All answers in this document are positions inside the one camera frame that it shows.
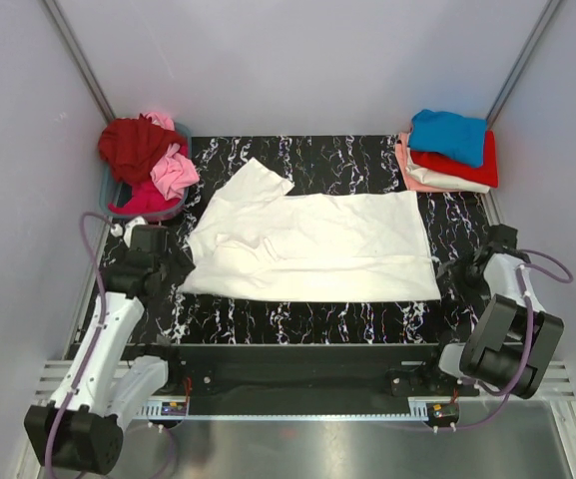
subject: marble tabletop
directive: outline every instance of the marble tabletop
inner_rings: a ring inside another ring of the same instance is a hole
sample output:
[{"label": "marble tabletop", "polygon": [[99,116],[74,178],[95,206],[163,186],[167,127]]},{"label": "marble tabletop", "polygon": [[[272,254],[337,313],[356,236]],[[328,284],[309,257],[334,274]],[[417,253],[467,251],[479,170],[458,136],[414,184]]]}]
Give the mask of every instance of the marble tabletop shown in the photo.
[{"label": "marble tabletop", "polygon": [[[187,207],[165,222],[176,244],[195,227],[215,190],[245,162],[257,158],[294,182],[290,195],[352,195],[405,190],[394,156],[396,136],[235,137],[193,139],[193,161],[201,176],[191,187]],[[418,194],[434,266],[471,252],[484,240],[487,218],[475,194]],[[114,262],[124,246],[108,241],[102,266]],[[326,344],[436,342],[447,330],[477,320],[471,304],[454,300],[321,303],[262,302],[211,295],[182,294],[175,270],[166,286],[147,305],[132,343],[151,343],[157,335],[173,343]],[[93,291],[83,337],[92,315]]]}]

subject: blue laundry basket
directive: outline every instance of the blue laundry basket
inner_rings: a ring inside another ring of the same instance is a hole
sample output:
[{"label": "blue laundry basket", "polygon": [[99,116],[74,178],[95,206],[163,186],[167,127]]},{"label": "blue laundry basket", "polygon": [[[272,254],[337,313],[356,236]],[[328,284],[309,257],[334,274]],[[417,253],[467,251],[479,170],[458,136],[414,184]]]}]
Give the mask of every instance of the blue laundry basket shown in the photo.
[{"label": "blue laundry basket", "polygon": [[[190,130],[185,125],[177,122],[175,122],[175,130],[188,141],[188,158],[192,158],[192,135],[190,134]],[[132,187],[126,183],[117,182],[112,176],[110,165],[106,164],[104,167],[104,176],[101,181],[101,191],[99,192],[99,208],[104,215],[117,220],[131,220],[134,217],[144,217],[147,222],[154,223],[164,222],[165,220],[174,218],[184,208],[184,204],[188,198],[188,189],[186,188],[184,197],[181,198],[181,201],[177,205],[161,212],[144,215],[119,215],[108,209],[108,204],[122,207],[131,197]]]}]

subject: red cloth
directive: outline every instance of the red cloth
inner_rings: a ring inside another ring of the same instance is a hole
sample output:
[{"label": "red cloth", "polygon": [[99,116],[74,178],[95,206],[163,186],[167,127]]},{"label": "red cloth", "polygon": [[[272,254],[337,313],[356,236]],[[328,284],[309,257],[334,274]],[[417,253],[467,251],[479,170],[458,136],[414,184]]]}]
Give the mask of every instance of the red cloth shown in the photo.
[{"label": "red cloth", "polygon": [[172,143],[178,143],[182,150],[188,144],[174,130],[164,130],[140,115],[137,119],[119,118],[108,125],[98,148],[115,180],[137,185],[150,179],[150,170]]},{"label": "red cloth", "polygon": [[132,186],[132,197],[122,207],[108,205],[108,210],[119,215],[143,215],[145,213],[160,213],[179,203],[179,198],[167,200],[161,194],[152,180]]},{"label": "red cloth", "polygon": [[439,153],[417,152],[412,150],[411,160],[417,165],[428,168],[435,172],[445,173],[454,177],[480,183],[492,188],[498,187],[498,169],[496,168],[496,141],[494,133],[488,130],[485,133],[483,147],[483,165],[480,168],[472,168],[463,163],[458,163]]}]

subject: gray floor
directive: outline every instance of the gray floor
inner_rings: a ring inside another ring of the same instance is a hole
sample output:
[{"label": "gray floor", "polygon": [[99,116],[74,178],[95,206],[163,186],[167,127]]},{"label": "gray floor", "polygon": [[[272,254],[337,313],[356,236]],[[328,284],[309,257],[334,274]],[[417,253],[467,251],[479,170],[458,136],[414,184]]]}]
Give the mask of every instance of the gray floor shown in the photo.
[{"label": "gray floor", "polygon": [[[487,407],[463,405],[462,423],[482,417]],[[188,421],[174,435],[178,463],[164,478],[572,477],[552,414],[537,402],[512,402],[490,425],[436,436],[376,423],[261,421]],[[164,434],[135,430],[112,479],[151,477],[163,464],[167,446]]]}]

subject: folded cloth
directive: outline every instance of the folded cloth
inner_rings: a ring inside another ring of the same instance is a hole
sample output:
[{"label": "folded cloth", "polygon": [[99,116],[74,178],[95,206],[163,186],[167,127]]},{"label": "folded cloth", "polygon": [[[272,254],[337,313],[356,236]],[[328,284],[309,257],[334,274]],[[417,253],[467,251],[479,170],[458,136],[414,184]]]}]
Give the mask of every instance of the folded cloth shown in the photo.
[{"label": "folded cloth", "polygon": [[[164,130],[174,130],[175,122],[165,113],[160,112],[148,112],[146,113],[146,118],[152,121],[155,125],[160,126]],[[188,145],[181,145],[180,153],[184,156],[188,156]]]},{"label": "folded cloth", "polygon": [[108,205],[108,210],[118,215],[143,215],[146,213],[160,213],[175,207],[179,199],[166,200],[157,190],[152,180],[146,180],[132,186],[132,197],[122,207]]},{"label": "folded cloth", "polygon": [[249,160],[188,237],[182,292],[266,301],[440,299],[415,192],[288,196]]},{"label": "folded cloth", "polygon": [[164,130],[140,115],[113,121],[101,134],[98,148],[116,181],[137,185],[150,180],[151,169],[173,143],[187,144],[177,132]]},{"label": "folded cloth", "polygon": [[433,172],[427,168],[415,165],[409,155],[407,138],[408,134],[406,133],[398,135],[395,154],[398,164],[400,165],[400,171],[403,175],[403,181],[408,190],[424,193],[489,192],[489,187],[486,185],[480,185],[463,180],[462,178]]},{"label": "folded cloth", "polygon": [[455,113],[423,110],[411,119],[409,147],[434,152],[473,168],[483,164],[483,144],[487,124]]},{"label": "folded cloth", "polygon": [[179,153],[179,145],[168,147],[166,154],[150,172],[150,178],[166,200],[183,198],[184,189],[199,181],[193,163]]},{"label": "folded cloth", "polygon": [[454,162],[439,153],[417,152],[415,150],[411,151],[411,160],[416,165],[435,172],[445,173],[446,175],[452,175],[492,188],[498,187],[496,142],[494,140],[494,133],[491,130],[485,134],[483,166],[480,168],[471,168],[462,163]]}]

